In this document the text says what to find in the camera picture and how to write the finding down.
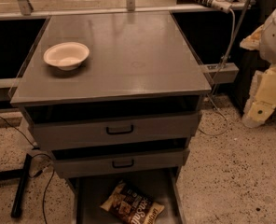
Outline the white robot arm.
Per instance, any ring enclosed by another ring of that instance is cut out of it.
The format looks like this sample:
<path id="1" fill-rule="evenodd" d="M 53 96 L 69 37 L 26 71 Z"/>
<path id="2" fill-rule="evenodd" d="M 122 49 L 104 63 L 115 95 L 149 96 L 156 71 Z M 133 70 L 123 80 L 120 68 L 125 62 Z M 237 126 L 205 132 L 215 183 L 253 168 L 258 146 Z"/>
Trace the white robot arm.
<path id="1" fill-rule="evenodd" d="M 258 50 L 260 58 L 270 63 L 265 72 L 255 72 L 243 110 L 242 123 L 255 128 L 263 125 L 276 109 L 276 8 L 263 25 L 242 40 L 240 47 Z"/>

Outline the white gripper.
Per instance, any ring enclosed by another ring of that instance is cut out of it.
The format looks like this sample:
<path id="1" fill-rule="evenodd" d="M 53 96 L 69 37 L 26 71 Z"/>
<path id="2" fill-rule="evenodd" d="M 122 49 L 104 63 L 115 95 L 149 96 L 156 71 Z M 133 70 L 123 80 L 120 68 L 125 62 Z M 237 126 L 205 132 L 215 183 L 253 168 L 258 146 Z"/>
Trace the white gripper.
<path id="1" fill-rule="evenodd" d="M 265 72 L 256 71 L 255 100 L 244 108 L 242 123 L 248 128 L 263 125 L 276 108 L 276 64 Z"/>

